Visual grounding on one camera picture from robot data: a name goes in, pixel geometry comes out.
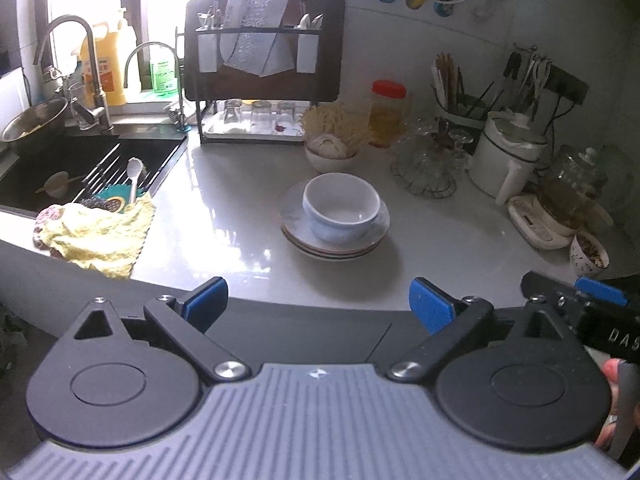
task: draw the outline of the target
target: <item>dish cloth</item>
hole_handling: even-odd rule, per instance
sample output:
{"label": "dish cloth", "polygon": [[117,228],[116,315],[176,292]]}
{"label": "dish cloth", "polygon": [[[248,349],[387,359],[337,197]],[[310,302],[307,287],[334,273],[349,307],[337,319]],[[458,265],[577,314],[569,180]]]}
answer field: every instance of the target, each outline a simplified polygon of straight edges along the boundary
{"label": "dish cloth", "polygon": [[66,204],[44,224],[40,240],[65,260],[110,278],[128,278],[145,243],[156,208],[146,193],[121,214]]}

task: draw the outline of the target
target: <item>stainless steel faucet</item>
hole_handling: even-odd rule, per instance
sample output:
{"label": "stainless steel faucet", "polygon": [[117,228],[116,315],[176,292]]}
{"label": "stainless steel faucet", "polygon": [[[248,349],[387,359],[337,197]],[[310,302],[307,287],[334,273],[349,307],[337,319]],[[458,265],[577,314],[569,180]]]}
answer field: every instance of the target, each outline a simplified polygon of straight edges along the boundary
{"label": "stainless steel faucet", "polygon": [[42,55],[44,53],[44,47],[49,40],[49,35],[53,32],[58,25],[66,22],[76,22],[80,23],[86,30],[86,38],[89,43],[89,60],[91,62],[91,72],[92,72],[92,82],[94,84],[94,104],[95,108],[93,110],[88,110],[84,106],[82,106],[77,100],[72,102],[72,106],[76,108],[79,115],[89,123],[95,123],[95,121],[100,121],[100,126],[104,132],[111,133],[113,131],[113,123],[111,123],[111,118],[109,115],[109,107],[107,105],[107,95],[104,93],[102,89],[102,84],[100,82],[100,72],[98,71],[98,56],[95,51],[95,39],[94,39],[94,30],[91,25],[87,23],[86,20],[82,19],[80,16],[74,16],[72,14],[66,14],[64,16],[60,16],[53,20],[49,25],[47,25],[46,30],[44,31],[44,37],[38,42],[38,47],[36,49],[36,55],[33,58],[33,64],[39,65],[42,61]]}
{"label": "stainless steel faucet", "polygon": [[184,97],[182,97],[182,83],[180,81],[180,57],[178,57],[178,52],[172,47],[167,45],[166,43],[162,43],[161,41],[147,41],[145,43],[139,44],[134,51],[129,54],[127,58],[127,62],[124,64],[124,88],[129,87],[129,63],[133,57],[143,48],[147,46],[158,45],[163,46],[164,48],[168,48],[175,58],[175,76],[178,78],[178,101],[180,103],[180,115],[178,116],[178,130],[181,132],[187,131],[187,118],[184,116]]}

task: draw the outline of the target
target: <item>saucer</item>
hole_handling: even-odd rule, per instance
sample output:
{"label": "saucer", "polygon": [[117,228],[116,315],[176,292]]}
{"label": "saucer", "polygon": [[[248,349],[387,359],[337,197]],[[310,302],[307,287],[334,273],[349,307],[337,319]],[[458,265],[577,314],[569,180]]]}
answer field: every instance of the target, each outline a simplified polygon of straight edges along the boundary
{"label": "saucer", "polygon": [[280,207],[283,234],[289,242],[305,253],[330,260],[357,258],[375,249],[389,231],[391,224],[389,209],[380,199],[378,216],[370,229],[360,238],[342,245],[321,240],[311,230],[308,217],[302,209],[302,195],[307,183],[308,180],[289,189]]}
{"label": "saucer", "polygon": [[335,256],[335,255],[330,255],[330,254],[325,254],[325,253],[320,253],[318,251],[309,249],[305,246],[303,246],[298,240],[296,240],[293,236],[291,236],[291,234],[289,234],[289,232],[287,232],[287,230],[281,226],[282,229],[282,234],[284,235],[284,237],[287,239],[287,241],[293,245],[297,250],[299,250],[301,253],[306,254],[306,256],[309,256],[315,260],[322,260],[324,262],[350,262],[353,260],[357,260],[358,258],[363,257],[365,254],[369,254],[371,251],[373,251],[373,249],[375,249],[376,247],[378,247],[380,245],[380,242],[382,242],[382,240],[380,240],[380,242],[378,242],[377,244],[367,248],[364,251],[361,251],[359,253],[353,253],[350,256]]}

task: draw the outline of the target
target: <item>sink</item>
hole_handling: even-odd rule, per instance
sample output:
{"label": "sink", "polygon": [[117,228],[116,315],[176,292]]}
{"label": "sink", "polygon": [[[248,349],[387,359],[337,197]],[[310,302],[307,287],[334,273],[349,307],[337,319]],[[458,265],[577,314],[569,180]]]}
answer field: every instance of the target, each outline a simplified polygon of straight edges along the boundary
{"label": "sink", "polygon": [[[107,186],[128,182],[127,161],[135,156],[145,163],[147,176],[140,189],[155,194],[171,168],[184,153],[186,136],[172,124],[116,124],[113,135],[68,128],[45,152],[21,157],[0,180],[0,207],[35,218],[44,208],[77,202]],[[36,193],[54,173],[84,179],[69,185],[67,194],[53,199]]]}

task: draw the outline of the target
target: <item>dish soap bottle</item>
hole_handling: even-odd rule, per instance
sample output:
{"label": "dish soap bottle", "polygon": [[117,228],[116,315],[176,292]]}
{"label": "dish soap bottle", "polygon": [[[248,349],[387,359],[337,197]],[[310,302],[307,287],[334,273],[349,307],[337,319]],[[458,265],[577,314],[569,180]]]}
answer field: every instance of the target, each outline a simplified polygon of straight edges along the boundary
{"label": "dish soap bottle", "polygon": [[164,48],[151,49],[151,84],[158,97],[168,97],[178,93],[175,57]]}
{"label": "dish soap bottle", "polygon": [[[129,65],[129,88],[124,88],[124,64],[129,54],[138,44],[133,27],[124,17],[127,9],[117,11],[115,19],[94,25],[95,49],[98,56],[98,71],[102,89],[107,95],[109,106],[122,106],[130,97],[141,91],[138,59],[134,57]],[[93,95],[89,44],[84,38],[80,49],[82,78],[88,95]]]}

